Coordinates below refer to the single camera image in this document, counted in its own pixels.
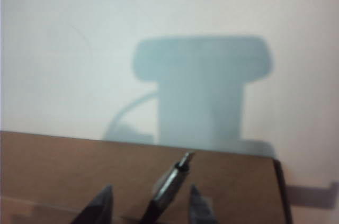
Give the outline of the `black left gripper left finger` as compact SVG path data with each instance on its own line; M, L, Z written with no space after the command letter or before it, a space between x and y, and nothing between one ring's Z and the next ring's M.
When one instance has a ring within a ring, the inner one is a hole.
M112 223L113 193L112 185L105 186L76 216L74 223L78 224L108 224Z

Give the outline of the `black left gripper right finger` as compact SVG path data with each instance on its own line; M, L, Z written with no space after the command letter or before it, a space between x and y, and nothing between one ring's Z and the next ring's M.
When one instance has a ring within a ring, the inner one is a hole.
M190 186L188 215L190 224L216 223L215 215L194 184Z

